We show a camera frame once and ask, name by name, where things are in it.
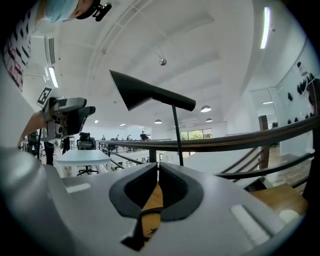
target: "wooden floor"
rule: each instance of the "wooden floor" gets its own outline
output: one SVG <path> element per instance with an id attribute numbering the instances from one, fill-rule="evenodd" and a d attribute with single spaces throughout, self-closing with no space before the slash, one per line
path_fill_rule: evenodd
<path id="1" fill-rule="evenodd" d="M 162 190 L 159 184 L 156 185 L 153 193 L 151 194 L 150 198 L 146 202 L 145 206 L 142 210 L 147 210 L 151 208 L 163 207 L 163 196 Z M 142 230 L 143 235 L 145 237 L 150 237 L 148 234 L 152 229 L 157 229 L 161 223 L 161 216 L 160 214 L 148 214 L 142 217 Z"/>
<path id="2" fill-rule="evenodd" d="M 308 209 L 308 202 L 288 184 L 251 192 L 251 194 L 277 214 L 284 210 L 293 210 L 303 215 Z"/>
<path id="3" fill-rule="evenodd" d="M 279 146 L 276 148 L 271 147 L 270 153 L 269 153 L 268 167 L 269 168 L 275 167 L 295 158 L 296 158 L 295 155 L 290 155 L 290 154 L 280 156 L 280 147 Z M 268 174 L 266 178 L 274 187 L 277 187 L 282 184 L 290 185 L 309 175 L 310 166 L 311 166 L 311 160 L 308 159 L 286 170 Z M 302 193 L 303 190 L 305 189 L 305 186 L 306 184 L 303 184 L 295 188 L 295 190 L 297 190 L 299 193 Z"/>

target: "gray plastic surface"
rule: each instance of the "gray plastic surface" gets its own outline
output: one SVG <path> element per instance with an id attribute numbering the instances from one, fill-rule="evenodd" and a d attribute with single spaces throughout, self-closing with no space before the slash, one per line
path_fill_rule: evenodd
<path id="1" fill-rule="evenodd" d="M 234 205 L 245 206 L 271 236 L 285 226 L 271 209 L 232 182 L 167 164 L 197 180 L 204 191 L 203 200 L 186 219 L 162 222 L 147 245 L 134 251 L 121 241 L 133 232 L 137 220 L 119 215 L 109 200 L 109 189 L 115 181 L 152 164 L 60 179 L 54 167 L 35 164 L 37 160 L 29 154 L 15 150 L 9 156 L 19 163 L 4 163 L 2 169 L 7 169 L 7 177 L 1 181 L 1 188 L 5 187 L 4 192 L 16 188 L 17 196 L 24 195 L 23 200 L 14 193 L 8 197 L 10 211 L 35 239 L 41 239 L 46 246 L 51 243 L 64 255 L 242 255 L 256 246 L 231 214 Z M 66 187 L 84 183 L 91 187 L 68 194 Z M 41 216 L 41 224 L 47 228 L 43 229 L 39 220 L 31 221 L 35 215 Z"/>

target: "wooden railing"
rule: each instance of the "wooden railing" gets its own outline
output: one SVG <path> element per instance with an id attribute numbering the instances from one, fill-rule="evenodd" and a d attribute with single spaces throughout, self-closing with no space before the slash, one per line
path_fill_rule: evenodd
<path id="1" fill-rule="evenodd" d="M 231 150 L 241 150 L 252 148 L 246 155 L 244 155 L 237 162 L 232 164 L 230 167 L 225 169 L 222 173 L 216 174 L 219 177 L 233 180 L 234 182 L 239 179 L 247 179 L 253 177 L 265 176 L 275 172 L 280 172 L 282 170 L 293 167 L 309 158 L 316 157 L 316 154 L 319 154 L 319 150 L 316 150 L 319 147 L 320 142 L 320 116 L 314 116 L 308 119 L 305 119 L 300 122 L 296 122 L 284 127 L 274 128 L 271 130 L 251 132 L 241 135 L 233 135 L 220 138 L 212 139 L 202 139 L 202 140 L 184 140 L 182 141 L 182 150 L 184 152 L 216 152 L 216 151 L 231 151 Z M 260 170 L 255 170 L 259 165 L 263 163 L 263 157 L 259 159 L 257 163 L 250 167 L 246 172 L 242 172 L 250 164 L 252 164 L 259 156 L 264 155 L 264 149 L 256 153 L 250 160 L 248 160 L 242 167 L 232 173 L 227 173 L 232 168 L 236 167 L 247 159 L 251 154 L 253 154 L 258 147 L 267 146 L 275 142 L 285 141 L 290 138 L 299 136 L 301 134 L 307 133 L 309 131 L 313 132 L 313 146 L 315 153 L 307 153 L 301 157 L 297 157 L 294 160 L 288 161 L 286 163 L 280 164 L 272 168 L 263 168 Z M 100 146 L 100 149 L 103 150 L 106 154 L 115 155 L 120 158 L 126 159 L 138 165 L 143 164 L 141 161 L 131 159 L 127 156 L 123 156 L 116 152 L 110 150 L 110 145 L 117 145 L 121 147 L 136 148 L 136 149 L 145 149 L 149 150 L 149 161 L 156 162 L 156 151 L 178 151 L 176 141 L 119 141 L 119 140 L 106 140 L 103 141 L 107 147 Z M 117 167 L 124 168 L 119 163 L 112 161 Z M 312 161 L 310 172 L 318 168 L 317 164 Z M 300 186 L 301 184 L 307 182 L 308 177 L 299 180 L 298 182 L 292 184 L 292 187 Z"/>
<path id="2" fill-rule="evenodd" d="M 270 130 L 256 131 L 242 135 L 219 138 L 182 140 L 183 152 L 217 152 L 251 149 L 285 141 L 301 134 L 312 131 L 320 126 L 320 116 L 295 122 L 283 127 Z M 178 151 L 177 141 L 120 141 L 106 140 L 105 144 L 118 145 L 128 148 L 146 149 L 149 151 Z"/>

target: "white table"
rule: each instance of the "white table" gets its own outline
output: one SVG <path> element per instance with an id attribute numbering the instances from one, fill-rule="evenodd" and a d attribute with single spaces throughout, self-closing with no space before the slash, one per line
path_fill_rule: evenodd
<path id="1" fill-rule="evenodd" d="M 108 172 L 111 172 L 111 158 L 100 150 L 71 149 L 59 157 L 56 162 L 63 166 L 108 165 Z"/>

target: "white ceiling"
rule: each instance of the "white ceiling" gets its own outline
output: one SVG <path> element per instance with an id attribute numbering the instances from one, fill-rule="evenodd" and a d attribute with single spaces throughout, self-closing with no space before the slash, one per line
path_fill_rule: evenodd
<path id="1" fill-rule="evenodd" d="M 128 112 L 109 74 L 115 70 L 195 99 L 194 111 L 177 110 L 180 121 L 198 119 L 199 126 L 207 118 L 222 122 L 260 61 L 253 55 L 261 54 L 263 1 L 113 0 L 112 4 L 101 22 L 89 18 L 54 27 L 54 67 L 61 95 L 85 97 L 96 107 L 87 122 L 152 126 L 161 119 L 171 128 L 172 109 L 163 103 L 152 100 Z M 160 58 L 167 65 L 160 66 Z M 30 73 L 36 67 L 30 65 Z M 25 82 L 30 99 L 36 99 L 44 86 L 38 78 Z M 212 111 L 201 113 L 203 105 Z"/>

